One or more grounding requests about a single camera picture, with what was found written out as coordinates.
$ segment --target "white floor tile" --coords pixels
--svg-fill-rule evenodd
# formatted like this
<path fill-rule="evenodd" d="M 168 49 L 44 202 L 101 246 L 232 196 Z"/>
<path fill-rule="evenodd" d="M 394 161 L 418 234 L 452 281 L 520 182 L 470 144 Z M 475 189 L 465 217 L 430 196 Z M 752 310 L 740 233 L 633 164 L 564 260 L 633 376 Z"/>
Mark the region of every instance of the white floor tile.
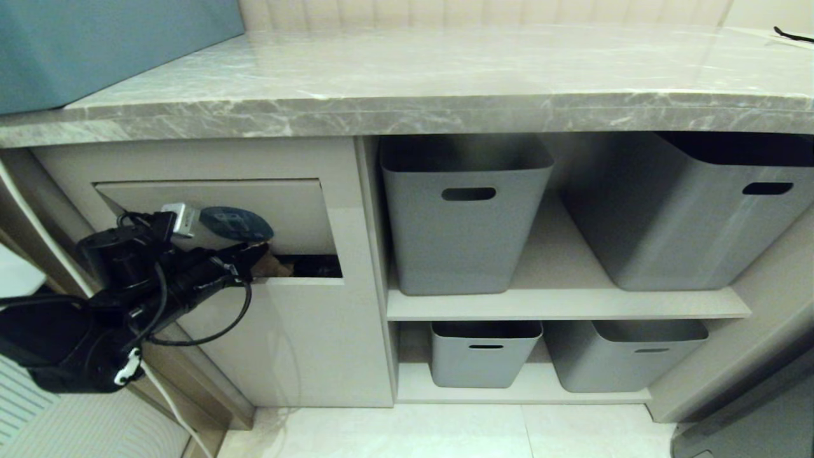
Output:
<path fill-rule="evenodd" d="M 227 434 L 219 458 L 532 458 L 512 405 L 260 409 Z"/>
<path fill-rule="evenodd" d="M 534 458 L 669 458 L 674 424 L 642 405 L 522 406 Z"/>

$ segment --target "blue object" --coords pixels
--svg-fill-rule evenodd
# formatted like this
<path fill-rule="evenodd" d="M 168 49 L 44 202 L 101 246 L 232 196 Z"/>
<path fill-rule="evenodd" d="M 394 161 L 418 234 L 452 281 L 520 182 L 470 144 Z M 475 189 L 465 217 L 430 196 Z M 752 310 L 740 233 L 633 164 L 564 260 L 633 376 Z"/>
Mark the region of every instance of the blue object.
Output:
<path fill-rule="evenodd" d="M 61 107 L 242 33 L 235 0 L 2 0 L 0 114 Z"/>
<path fill-rule="evenodd" d="M 271 226 L 257 214 L 234 207 L 207 207 L 199 218 L 208 230 L 238 242 L 265 242 L 274 237 Z"/>

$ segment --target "gray marble countertop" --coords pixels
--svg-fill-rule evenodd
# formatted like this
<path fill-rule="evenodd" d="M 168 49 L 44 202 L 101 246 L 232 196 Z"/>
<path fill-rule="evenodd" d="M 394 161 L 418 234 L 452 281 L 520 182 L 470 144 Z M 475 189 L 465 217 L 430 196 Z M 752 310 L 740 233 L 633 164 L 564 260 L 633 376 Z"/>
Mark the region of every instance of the gray marble countertop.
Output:
<path fill-rule="evenodd" d="M 814 134 L 814 53 L 694 26 L 248 33 L 62 109 L 0 147 L 303 135 L 731 130 Z"/>

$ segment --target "storage bin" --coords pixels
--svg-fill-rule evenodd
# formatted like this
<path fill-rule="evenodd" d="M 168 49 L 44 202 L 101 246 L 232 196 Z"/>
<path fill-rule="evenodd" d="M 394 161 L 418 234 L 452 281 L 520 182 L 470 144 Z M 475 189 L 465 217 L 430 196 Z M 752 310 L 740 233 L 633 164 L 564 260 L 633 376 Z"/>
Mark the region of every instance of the storage bin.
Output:
<path fill-rule="evenodd" d="M 540 140 L 385 137 L 381 152 L 401 291 L 506 291 L 554 163 Z"/>
<path fill-rule="evenodd" d="M 803 136 L 625 133 L 600 149 L 599 178 L 566 204 L 627 290 L 723 288 L 814 201 Z"/>
<path fill-rule="evenodd" d="M 557 321 L 545 343 L 562 387 L 573 393 L 642 390 L 708 337 L 700 321 Z"/>
<path fill-rule="evenodd" d="M 0 114 L 60 107 L 241 33 L 235 0 L 3 0 Z"/>
<path fill-rule="evenodd" d="M 509 388 L 543 335 L 539 321 L 436 321 L 432 380 L 456 388 Z"/>

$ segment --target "plastic storage basket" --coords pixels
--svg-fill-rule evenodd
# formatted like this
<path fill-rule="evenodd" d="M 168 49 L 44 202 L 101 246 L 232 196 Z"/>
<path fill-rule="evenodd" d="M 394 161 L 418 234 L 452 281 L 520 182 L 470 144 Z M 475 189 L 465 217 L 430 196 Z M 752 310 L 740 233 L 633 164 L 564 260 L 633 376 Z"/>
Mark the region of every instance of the plastic storage basket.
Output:
<path fill-rule="evenodd" d="M 432 324 L 432 380 L 457 388 L 508 388 L 543 335 L 539 321 Z"/>
<path fill-rule="evenodd" d="M 557 321 L 545 343 L 562 387 L 574 393 L 642 390 L 708 337 L 700 321 Z"/>
<path fill-rule="evenodd" d="M 506 291 L 554 164 L 540 140 L 389 137 L 381 151 L 401 291 Z"/>
<path fill-rule="evenodd" d="M 566 204 L 618 286 L 730 284 L 814 201 L 814 148 L 798 135 L 608 134 L 608 163 Z"/>

